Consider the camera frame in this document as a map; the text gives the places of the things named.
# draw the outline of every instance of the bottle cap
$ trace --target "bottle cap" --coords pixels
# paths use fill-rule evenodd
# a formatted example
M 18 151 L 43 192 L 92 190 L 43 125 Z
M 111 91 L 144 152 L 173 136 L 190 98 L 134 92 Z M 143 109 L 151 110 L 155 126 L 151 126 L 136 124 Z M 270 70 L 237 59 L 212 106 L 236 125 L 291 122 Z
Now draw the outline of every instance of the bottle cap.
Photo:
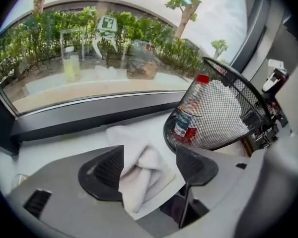
M 203 74 L 198 74 L 197 83 L 198 84 L 208 84 L 210 81 L 209 77 Z

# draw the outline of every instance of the black wire basket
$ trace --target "black wire basket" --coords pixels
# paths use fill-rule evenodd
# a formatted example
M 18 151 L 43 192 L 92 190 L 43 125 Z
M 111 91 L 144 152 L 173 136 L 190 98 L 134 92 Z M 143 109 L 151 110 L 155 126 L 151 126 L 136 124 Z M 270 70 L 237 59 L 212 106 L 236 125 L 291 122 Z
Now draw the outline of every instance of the black wire basket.
M 164 124 L 164 138 L 176 145 L 216 150 L 270 124 L 269 110 L 256 88 L 239 72 L 203 57 L 199 74 Z

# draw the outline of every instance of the white towel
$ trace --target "white towel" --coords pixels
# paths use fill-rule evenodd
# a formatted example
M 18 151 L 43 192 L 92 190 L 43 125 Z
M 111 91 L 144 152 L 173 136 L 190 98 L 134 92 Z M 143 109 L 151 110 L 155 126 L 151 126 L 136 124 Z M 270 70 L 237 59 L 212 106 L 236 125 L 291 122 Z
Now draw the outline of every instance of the white towel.
M 124 169 L 119 191 L 127 211 L 139 212 L 143 203 L 153 199 L 175 177 L 146 135 L 125 127 L 106 130 L 110 145 L 124 145 Z

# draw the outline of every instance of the table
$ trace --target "table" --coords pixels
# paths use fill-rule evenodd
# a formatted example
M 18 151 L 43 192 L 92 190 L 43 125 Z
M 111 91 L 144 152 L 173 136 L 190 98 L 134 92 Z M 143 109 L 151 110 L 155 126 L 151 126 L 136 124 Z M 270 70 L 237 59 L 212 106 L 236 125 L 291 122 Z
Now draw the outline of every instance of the table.
M 132 215 L 135 220 L 157 209 L 185 184 L 176 165 L 175 154 L 166 145 L 162 134 L 163 125 L 170 113 L 171 110 L 163 111 L 111 124 L 131 127 L 148 137 L 176 174 L 175 179 L 166 188 L 146 202 L 138 213 Z M 77 133 L 24 142 L 19 156 L 13 158 L 0 152 L 0 190 L 3 194 L 8 194 L 16 174 L 31 175 L 54 160 L 109 146 L 105 132 L 107 127 L 108 125 L 105 125 Z M 239 144 L 240 142 L 237 142 L 217 151 L 236 154 L 240 152 Z

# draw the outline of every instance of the window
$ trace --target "window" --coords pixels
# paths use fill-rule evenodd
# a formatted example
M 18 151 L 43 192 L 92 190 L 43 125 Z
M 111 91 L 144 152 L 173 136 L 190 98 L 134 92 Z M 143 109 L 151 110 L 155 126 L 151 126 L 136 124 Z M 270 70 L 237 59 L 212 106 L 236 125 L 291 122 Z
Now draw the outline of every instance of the window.
M 0 30 L 0 89 L 17 115 L 90 97 L 185 91 L 203 55 L 230 63 L 247 31 L 244 0 L 36 7 L 19 0 Z

